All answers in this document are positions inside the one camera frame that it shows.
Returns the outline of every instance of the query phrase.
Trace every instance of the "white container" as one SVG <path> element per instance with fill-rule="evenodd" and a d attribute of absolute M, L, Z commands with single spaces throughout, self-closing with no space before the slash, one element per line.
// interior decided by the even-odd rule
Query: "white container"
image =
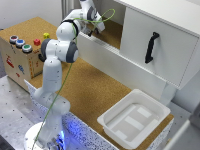
<path fill-rule="evenodd" d="M 136 149 L 169 115 L 170 109 L 133 90 L 98 118 L 105 133 L 125 149 Z"/>

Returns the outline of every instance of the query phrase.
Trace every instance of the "brown cork surface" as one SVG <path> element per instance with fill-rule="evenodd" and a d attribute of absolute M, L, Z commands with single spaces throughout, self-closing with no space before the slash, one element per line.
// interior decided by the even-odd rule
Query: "brown cork surface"
<path fill-rule="evenodd" d="M 62 68 L 64 79 L 69 69 L 69 64 L 63 63 Z M 42 75 L 33 78 L 30 83 L 36 88 L 41 87 Z M 129 92 L 131 92 L 129 88 L 78 58 L 72 66 L 68 80 L 60 95 L 70 101 L 70 111 L 72 113 L 120 150 L 123 150 L 121 146 L 105 134 L 102 126 L 97 122 L 97 118 Z M 172 119 L 173 116 L 169 115 L 137 150 L 148 148 Z"/>
<path fill-rule="evenodd" d="M 113 47 L 120 49 L 123 26 L 111 20 L 104 22 L 104 24 L 106 29 L 101 32 L 101 34 L 95 34 L 93 32 L 92 35 L 112 45 Z M 93 29 L 94 26 L 90 24 L 88 27 Z"/>
<path fill-rule="evenodd" d="M 9 42 L 10 36 L 17 35 L 19 39 L 23 39 L 26 44 L 31 45 L 33 51 L 37 51 L 41 45 L 34 45 L 34 39 L 40 39 L 42 43 L 44 41 L 44 33 L 49 33 L 50 38 L 57 39 L 56 30 L 56 26 L 36 17 L 0 31 L 0 37 Z"/>

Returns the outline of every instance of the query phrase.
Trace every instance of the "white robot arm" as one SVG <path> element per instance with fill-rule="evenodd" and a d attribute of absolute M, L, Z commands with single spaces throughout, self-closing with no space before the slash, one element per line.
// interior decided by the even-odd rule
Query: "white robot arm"
<path fill-rule="evenodd" d="M 78 48 L 73 42 L 79 32 L 84 30 L 87 21 L 76 20 L 81 18 L 90 21 L 99 21 L 101 16 L 96 11 L 92 0 L 80 0 L 82 9 L 72 10 L 62 21 L 56 31 L 58 40 L 46 39 L 41 45 L 41 52 L 45 59 L 43 67 L 43 85 L 34 93 L 34 99 L 41 105 L 49 108 L 62 85 L 61 61 L 73 63 L 78 58 Z M 105 29 L 103 23 L 97 24 L 101 32 Z M 69 112 L 70 103 L 65 98 L 58 96 L 49 116 L 47 117 L 36 143 L 41 149 L 65 149 L 64 144 L 57 141 L 62 132 L 62 115 Z"/>

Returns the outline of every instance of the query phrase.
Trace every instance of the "green cable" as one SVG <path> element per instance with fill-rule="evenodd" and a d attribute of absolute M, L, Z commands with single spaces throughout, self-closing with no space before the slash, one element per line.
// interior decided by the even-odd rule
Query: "green cable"
<path fill-rule="evenodd" d="M 97 23 L 108 21 L 108 20 L 110 20 L 110 19 L 114 16 L 115 10 L 114 10 L 114 9 L 109 9 L 109 10 L 107 10 L 107 11 L 101 16 L 101 18 L 100 18 L 99 20 L 101 20 L 102 17 L 103 17 L 106 13 L 108 13 L 109 11 L 111 11 L 111 10 L 113 11 L 112 16 L 109 17 L 109 18 L 107 18 L 107 19 L 105 19 L 105 20 L 102 20 L 102 21 L 90 21 L 90 20 L 85 20 L 85 19 L 81 19 L 81 18 L 75 18 L 74 20 L 83 20 L 83 21 L 88 21 L 88 22 L 94 22 L 94 23 L 96 23 L 95 26 L 94 26 L 94 29 L 95 29 L 96 26 L 97 26 Z M 75 30 L 75 27 L 74 27 L 73 24 L 72 24 L 72 27 L 73 27 L 73 30 L 74 30 L 74 35 L 76 36 L 76 30 Z M 35 146 L 35 143 L 36 143 L 37 140 L 38 140 L 38 137 L 39 137 L 39 135 L 40 135 L 40 132 L 41 132 L 41 130 L 42 130 L 42 127 L 43 127 L 43 125 L 44 125 L 44 122 L 46 121 L 46 119 L 47 119 L 47 117 L 48 117 L 48 115 L 49 115 L 49 112 L 51 111 L 51 109 L 52 109 L 54 103 L 56 102 L 56 99 L 57 99 L 58 95 L 59 95 L 60 92 L 62 91 L 62 88 L 63 88 L 65 82 L 67 81 L 67 78 L 68 78 L 68 76 L 69 76 L 69 73 L 70 73 L 70 71 L 71 71 L 71 68 L 72 68 L 72 63 L 71 63 L 71 65 L 70 65 L 70 68 L 69 68 L 69 70 L 68 70 L 68 72 L 67 72 L 67 75 L 66 75 L 66 77 L 65 77 L 65 79 L 64 79 L 64 82 L 63 82 L 63 84 L 62 84 L 60 90 L 58 91 L 56 97 L 54 98 L 54 100 L 53 100 L 53 102 L 52 102 L 52 104 L 51 104 L 51 106 L 50 106 L 50 108 L 49 108 L 49 110 L 48 110 L 48 112 L 47 112 L 47 114 L 45 115 L 45 118 L 44 118 L 44 120 L 43 120 L 43 122 L 42 122 L 42 125 L 41 125 L 41 127 L 40 127 L 40 130 L 39 130 L 39 132 L 37 133 L 37 136 L 36 136 L 36 138 L 35 138 L 35 141 L 34 141 L 32 150 L 33 150 L 33 148 L 34 148 L 34 146 Z"/>

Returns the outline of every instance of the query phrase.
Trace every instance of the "black handle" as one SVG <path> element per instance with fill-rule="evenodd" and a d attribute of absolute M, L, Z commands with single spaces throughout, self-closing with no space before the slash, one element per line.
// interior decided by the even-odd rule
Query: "black handle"
<path fill-rule="evenodd" d="M 46 60 L 46 59 L 42 56 L 42 54 L 39 54 L 39 55 L 38 55 L 38 58 L 39 58 L 42 62 L 45 62 L 45 60 Z"/>
<path fill-rule="evenodd" d="M 149 45 L 148 45 L 148 49 L 147 49 L 147 54 L 145 57 L 145 63 L 148 64 L 149 62 L 151 62 L 153 60 L 153 57 L 151 57 L 151 53 L 153 50 L 153 46 L 154 46 L 154 40 L 157 39 L 160 35 L 156 32 L 153 32 L 153 36 L 151 37 L 150 41 L 149 41 Z"/>

